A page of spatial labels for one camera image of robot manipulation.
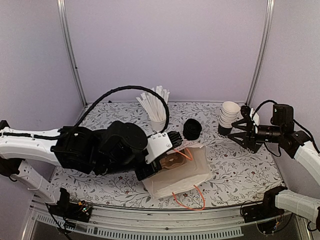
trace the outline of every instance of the cup stack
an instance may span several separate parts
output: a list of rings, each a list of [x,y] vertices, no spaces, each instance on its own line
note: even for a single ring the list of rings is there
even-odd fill
[[[237,120],[240,109],[240,106],[232,101],[225,101],[222,104],[218,125],[218,133],[221,136],[224,137],[231,133],[232,123]]]

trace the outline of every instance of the floral pattern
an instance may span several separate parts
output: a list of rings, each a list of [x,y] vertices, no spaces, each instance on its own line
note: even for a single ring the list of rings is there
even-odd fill
[[[264,147],[251,154],[228,138],[218,136],[220,103],[172,102],[169,109],[168,131],[182,133],[183,124],[189,118],[197,119],[202,125],[197,142],[207,146],[207,161],[213,173],[212,179],[199,186],[207,208],[261,201],[265,191],[284,185],[274,159]],[[147,135],[152,133],[148,115],[137,102],[99,103],[82,125],[91,130],[105,129],[115,120],[137,124]],[[130,208],[181,208],[172,196],[151,198],[134,172],[95,176],[57,167],[51,182],[67,189],[73,200]],[[203,206],[195,189],[176,197],[188,207]]]

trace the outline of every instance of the white wall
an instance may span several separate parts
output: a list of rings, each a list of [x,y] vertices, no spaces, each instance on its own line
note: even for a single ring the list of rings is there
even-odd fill
[[[275,1],[270,37],[253,106],[266,99],[292,105],[295,119],[313,133],[320,146],[319,93],[320,2]],[[265,124],[270,123],[271,103],[261,109],[260,116]],[[320,187],[300,164],[285,153],[276,162],[291,190],[320,198]]]
[[[57,1],[1,1],[0,120],[15,129],[48,130],[72,125],[81,109]],[[35,168],[46,176],[52,170]],[[21,238],[32,195],[0,176],[0,239]]]
[[[124,85],[171,91],[178,101],[245,102],[267,1],[66,1],[88,102]],[[111,100],[134,101],[138,92]]]

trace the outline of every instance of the white paper bag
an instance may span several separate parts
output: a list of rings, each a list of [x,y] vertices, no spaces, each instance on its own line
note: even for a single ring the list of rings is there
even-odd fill
[[[207,163],[206,146],[200,143],[186,142],[177,148],[178,151],[188,147],[193,160],[187,160],[183,165],[173,169],[163,169],[154,176],[143,180],[145,188],[154,199],[172,196],[194,189],[212,178]]]

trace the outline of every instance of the orange bag handle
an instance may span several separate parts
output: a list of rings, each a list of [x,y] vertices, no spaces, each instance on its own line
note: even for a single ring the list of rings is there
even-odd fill
[[[180,151],[178,151],[178,150],[175,150],[175,149],[173,149],[173,150],[174,150],[176,153],[179,153],[179,154],[181,154],[182,156],[184,156],[184,157],[186,157],[187,159],[189,159],[190,161],[192,161],[192,160],[194,159],[194,157],[192,156],[190,150],[189,150],[187,147],[186,147],[185,149],[187,150],[187,152],[189,153],[190,156],[187,156],[186,154],[184,154],[184,153],[182,153],[182,152],[180,152]]]
[[[202,198],[202,201],[203,201],[203,207],[201,209],[199,208],[191,208],[191,207],[188,207],[186,205],[183,205],[181,202],[178,202],[177,200],[177,196],[172,193],[173,197],[174,197],[174,200],[176,201],[177,204],[179,204],[181,207],[185,208],[185,209],[189,209],[189,210],[194,210],[194,211],[202,211],[203,209],[205,209],[206,207],[206,200],[205,200],[205,197],[204,195],[202,194],[202,192],[200,191],[200,189],[196,186],[196,185],[193,185],[195,187],[195,189],[199,192],[201,198]]]

